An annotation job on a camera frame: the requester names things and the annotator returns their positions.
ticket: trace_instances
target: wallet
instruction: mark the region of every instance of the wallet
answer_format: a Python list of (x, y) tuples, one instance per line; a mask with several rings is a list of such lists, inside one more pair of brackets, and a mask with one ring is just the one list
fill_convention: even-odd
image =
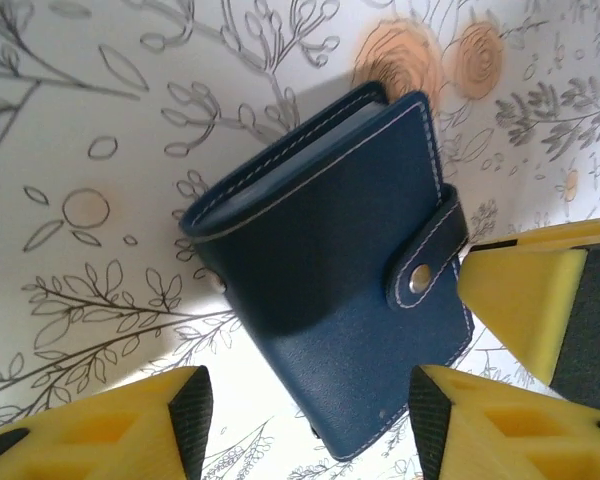
[(411, 370), (469, 344), (467, 227), (426, 96), (367, 83), (221, 180), (181, 219), (337, 460), (407, 411)]

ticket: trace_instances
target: printed plant pattern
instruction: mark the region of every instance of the printed plant pattern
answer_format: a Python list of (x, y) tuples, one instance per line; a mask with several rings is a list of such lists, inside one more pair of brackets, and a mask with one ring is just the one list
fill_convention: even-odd
[[(192, 307), (209, 278), (176, 223), (349, 84), (426, 91), (471, 242), (600, 216), (600, 0), (513, 3), (0, 0), (0, 427), (132, 371), (242, 385), (258, 353), (221, 299)], [(455, 367), (542, 389), (479, 323)], [(338, 463), (262, 373), (261, 411), (215, 411), (203, 478), (422, 480), (408, 413)]]

